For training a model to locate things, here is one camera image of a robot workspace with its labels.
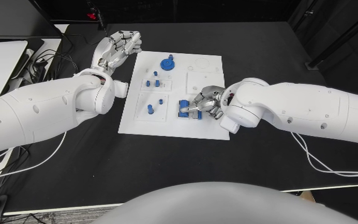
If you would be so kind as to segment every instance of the floor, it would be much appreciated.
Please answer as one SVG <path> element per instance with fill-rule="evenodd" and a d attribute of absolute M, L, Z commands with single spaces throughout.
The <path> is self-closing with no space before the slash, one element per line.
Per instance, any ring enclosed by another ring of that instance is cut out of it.
<path fill-rule="evenodd" d="M 87 210 L 71 210 L 71 211 L 60 211 L 50 213 L 37 214 L 37 218 L 45 224 L 89 224 L 93 223 L 96 219 L 100 218 L 115 207 L 103 207 L 103 208 L 90 208 Z M 5 217 L 2 219 L 2 223 L 8 223 L 11 221 L 12 224 L 38 224 L 41 223 L 32 216 L 30 215 L 18 215 L 14 217 Z"/>

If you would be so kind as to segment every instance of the computer monitor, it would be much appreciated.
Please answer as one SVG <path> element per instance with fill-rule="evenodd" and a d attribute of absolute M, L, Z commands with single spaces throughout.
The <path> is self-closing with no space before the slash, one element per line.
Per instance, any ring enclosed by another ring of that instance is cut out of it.
<path fill-rule="evenodd" d="M 61 38 L 34 0 L 0 0 L 0 39 Z"/>

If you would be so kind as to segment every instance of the black table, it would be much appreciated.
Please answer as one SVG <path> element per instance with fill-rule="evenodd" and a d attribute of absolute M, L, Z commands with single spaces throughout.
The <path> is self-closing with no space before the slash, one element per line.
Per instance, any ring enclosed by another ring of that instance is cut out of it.
<path fill-rule="evenodd" d="M 113 24 L 142 32 L 144 50 L 223 56 L 226 85 L 243 78 L 325 85 L 318 71 L 308 71 L 310 57 L 288 23 Z M 71 25 L 93 43 L 105 37 L 97 25 Z M 80 69 L 89 68 L 96 46 L 81 37 L 71 40 Z M 113 78 L 131 82 L 136 55 L 118 68 Z M 74 67 L 64 62 L 63 77 Z M 86 121 L 67 134 L 53 159 L 37 169 L 11 177 L 2 193 L 9 195 L 6 212 L 125 203 L 172 185 L 226 181 L 297 190 L 358 184 L 358 178 L 314 170 L 289 132 L 266 121 L 242 128 L 230 141 L 119 134 L 126 99 L 112 111 Z M 37 143 L 25 167 L 51 155 L 63 136 Z M 311 152 L 334 169 L 358 169 L 358 144 L 305 137 Z"/>

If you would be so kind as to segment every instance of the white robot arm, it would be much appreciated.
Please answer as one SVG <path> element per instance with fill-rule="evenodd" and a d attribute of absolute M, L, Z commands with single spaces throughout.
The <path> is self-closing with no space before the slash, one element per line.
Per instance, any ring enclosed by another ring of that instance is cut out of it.
<path fill-rule="evenodd" d="M 55 137 L 109 112 L 115 97 L 128 95 L 128 83 L 110 75 L 141 44 L 139 32 L 118 32 L 99 43 L 92 69 L 0 96 L 0 150 Z"/>
<path fill-rule="evenodd" d="M 209 111 L 232 133 L 265 119 L 304 135 L 358 142 L 358 95 L 318 85 L 247 78 L 227 89 L 209 86 L 183 112 Z"/>

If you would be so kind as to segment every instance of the white board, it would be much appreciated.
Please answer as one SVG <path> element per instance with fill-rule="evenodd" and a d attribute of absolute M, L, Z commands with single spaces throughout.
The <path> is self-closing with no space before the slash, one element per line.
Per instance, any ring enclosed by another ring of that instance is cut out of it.
<path fill-rule="evenodd" d="M 175 68 L 165 71 L 161 68 L 161 62 L 170 54 L 174 55 Z M 151 85 L 159 80 L 162 87 L 148 88 L 145 84 L 148 80 Z M 193 84 L 198 84 L 198 87 L 210 85 L 226 87 L 221 56 L 146 51 L 139 53 L 119 133 L 230 140 L 230 132 L 220 127 L 220 121 L 210 118 L 207 112 L 203 113 L 203 120 L 178 116 L 180 101 L 193 101 L 197 96 L 194 91 L 188 94 L 187 88 Z M 159 105 L 159 99 L 165 96 L 168 100 L 164 105 Z M 148 113 L 149 104 L 154 105 L 158 115 Z M 164 111 L 167 111 L 165 121 L 162 120 Z"/>

